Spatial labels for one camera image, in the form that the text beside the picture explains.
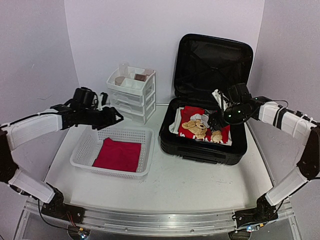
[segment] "white plastic basket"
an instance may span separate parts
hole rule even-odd
[[[92,166],[96,160],[104,139],[114,141],[140,143],[141,152],[136,172],[118,171]],[[155,146],[155,132],[147,127],[107,127],[99,131],[88,126],[75,146],[70,163],[85,171],[95,174],[120,177],[125,179],[141,179],[149,172]]]

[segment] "open suitcase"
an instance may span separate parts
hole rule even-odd
[[[170,102],[159,132],[162,150],[198,162],[237,164],[247,151],[244,124],[230,126],[231,146],[178,136],[169,131],[169,125],[179,107],[221,111],[212,92],[219,89],[228,97],[230,86],[247,83],[252,62],[253,50],[245,43],[185,35],[179,43],[173,79],[176,98]]]

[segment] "table surface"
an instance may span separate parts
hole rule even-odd
[[[257,145],[245,126],[247,152],[234,166],[200,163],[164,153],[159,130],[167,106],[158,105],[149,121],[124,120],[120,126],[141,126],[155,132],[149,173],[142,180],[104,176],[70,164],[85,126],[72,127],[63,140],[45,181],[62,191],[65,202],[127,212],[192,213],[252,208],[272,188]]]

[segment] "plastic drawer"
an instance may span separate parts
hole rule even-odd
[[[149,98],[155,93],[155,85],[154,84],[150,85],[145,90],[145,95],[143,96],[124,93],[124,92],[115,91],[111,89],[109,89],[108,92],[109,92],[109,99],[111,102],[119,101],[125,104],[142,107],[143,105],[145,105],[145,101],[148,101]]]
[[[146,115],[142,115],[142,116],[136,115],[133,113],[129,113],[129,112],[123,111],[121,109],[118,109],[118,111],[126,119],[131,119],[134,122],[145,124],[149,120],[149,118],[152,116],[152,114],[156,111],[156,104],[154,103],[154,104],[150,105],[149,107],[147,107]]]
[[[135,115],[145,115],[145,113],[147,112],[147,107],[156,102],[155,96],[156,96],[155,94],[151,95],[146,101],[145,105],[143,106],[124,103],[121,100],[111,99],[110,101],[111,101],[111,105],[115,107],[117,110],[122,110],[124,112],[132,113]]]

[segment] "teddy bear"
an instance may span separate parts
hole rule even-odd
[[[196,139],[205,139],[207,127],[201,122],[200,119],[184,122],[182,127],[193,133]]]
[[[214,131],[211,135],[211,142],[219,143],[222,140],[222,133],[221,131],[217,130]]]
[[[184,122],[182,124],[184,129],[189,130],[191,133],[195,135],[196,139],[205,140],[207,127],[200,119],[190,120],[188,122]],[[211,135],[210,142],[212,143],[219,143],[222,140],[222,133],[221,131],[217,130],[214,131]]]

